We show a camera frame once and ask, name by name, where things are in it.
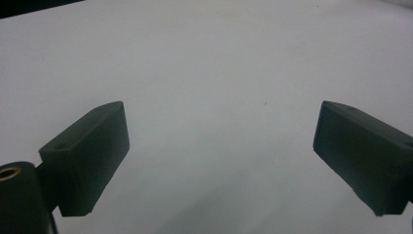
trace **black plastic block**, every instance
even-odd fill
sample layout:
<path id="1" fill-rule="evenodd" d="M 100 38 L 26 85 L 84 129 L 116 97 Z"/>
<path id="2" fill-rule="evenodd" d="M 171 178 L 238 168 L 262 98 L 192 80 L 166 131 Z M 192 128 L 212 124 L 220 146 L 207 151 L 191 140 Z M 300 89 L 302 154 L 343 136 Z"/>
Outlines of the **black plastic block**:
<path id="1" fill-rule="evenodd" d="M 325 101 L 314 150 L 375 215 L 399 215 L 411 200 L 413 138 L 386 123 Z"/>
<path id="2" fill-rule="evenodd" d="M 46 10 L 84 0 L 1 0 L 0 19 Z"/>
<path id="3" fill-rule="evenodd" d="M 63 216 L 90 213 L 130 148 L 123 103 L 97 107 L 40 149 Z"/>

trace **white surface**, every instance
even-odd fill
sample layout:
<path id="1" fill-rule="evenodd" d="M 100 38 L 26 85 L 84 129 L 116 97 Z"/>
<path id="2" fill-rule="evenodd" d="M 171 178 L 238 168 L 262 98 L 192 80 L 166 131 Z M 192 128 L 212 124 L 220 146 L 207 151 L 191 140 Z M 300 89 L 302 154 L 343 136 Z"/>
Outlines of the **white surface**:
<path id="1" fill-rule="evenodd" d="M 324 99 L 413 135 L 413 11 L 375 0 L 88 0 L 0 20 L 0 164 L 125 103 L 131 151 L 61 234 L 411 233 L 313 152 Z"/>

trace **brass screw hole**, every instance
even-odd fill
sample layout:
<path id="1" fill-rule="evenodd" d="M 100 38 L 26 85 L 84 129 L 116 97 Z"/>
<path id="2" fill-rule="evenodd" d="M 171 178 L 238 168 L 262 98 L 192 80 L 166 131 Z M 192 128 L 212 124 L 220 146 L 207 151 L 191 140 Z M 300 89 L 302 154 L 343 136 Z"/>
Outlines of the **brass screw hole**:
<path id="1" fill-rule="evenodd" d="M 17 176 L 21 172 L 21 168 L 12 167 L 0 170 L 0 182 Z"/>

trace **white backdrop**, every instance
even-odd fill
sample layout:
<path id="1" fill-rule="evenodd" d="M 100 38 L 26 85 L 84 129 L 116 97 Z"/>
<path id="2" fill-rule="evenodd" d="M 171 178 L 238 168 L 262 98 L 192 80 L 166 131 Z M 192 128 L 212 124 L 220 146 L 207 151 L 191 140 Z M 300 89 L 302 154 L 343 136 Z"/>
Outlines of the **white backdrop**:
<path id="1" fill-rule="evenodd" d="M 377 0 L 88 0 L 0 20 L 0 165 L 125 103 L 131 150 L 61 234 L 411 233 L 314 153 L 324 99 L 413 135 L 413 11 Z"/>

